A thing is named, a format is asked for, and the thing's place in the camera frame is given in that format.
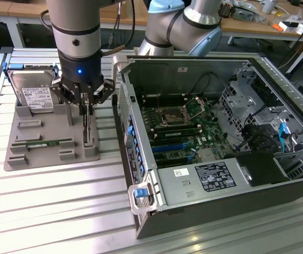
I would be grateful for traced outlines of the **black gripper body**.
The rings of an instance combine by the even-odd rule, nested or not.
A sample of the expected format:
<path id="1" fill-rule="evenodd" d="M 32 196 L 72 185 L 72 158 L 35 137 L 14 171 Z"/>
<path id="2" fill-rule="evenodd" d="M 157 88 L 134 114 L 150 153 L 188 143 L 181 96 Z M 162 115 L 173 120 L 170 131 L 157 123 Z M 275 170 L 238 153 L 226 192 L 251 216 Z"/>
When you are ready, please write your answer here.
<path id="1" fill-rule="evenodd" d="M 78 90 L 80 93 L 94 94 L 102 85 L 103 75 L 101 73 L 100 51 L 85 58 L 67 56 L 58 52 L 62 70 L 62 83 L 68 91 Z"/>

